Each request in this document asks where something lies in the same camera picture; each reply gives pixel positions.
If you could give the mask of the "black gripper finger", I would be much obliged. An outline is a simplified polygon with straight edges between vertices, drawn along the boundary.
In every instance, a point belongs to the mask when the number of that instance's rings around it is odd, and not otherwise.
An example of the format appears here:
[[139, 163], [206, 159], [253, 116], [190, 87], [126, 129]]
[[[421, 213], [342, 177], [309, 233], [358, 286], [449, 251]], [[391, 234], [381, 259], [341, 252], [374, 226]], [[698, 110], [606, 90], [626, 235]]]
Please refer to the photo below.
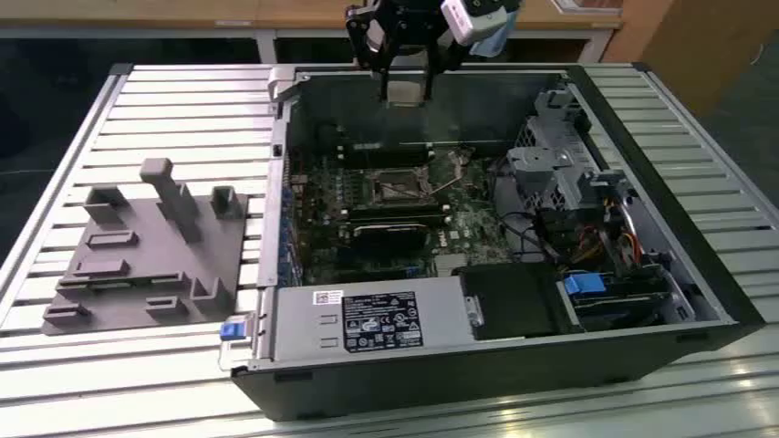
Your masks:
[[355, 63], [379, 77], [379, 99], [387, 100], [390, 67], [395, 58], [394, 2], [350, 5], [346, 8], [346, 30]]
[[458, 70], [465, 60], [465, 47], [458, 43], [449, 27], [430, 35], [426, 42], [425, 101], [431, 100], [434, 82], [440, 74]]

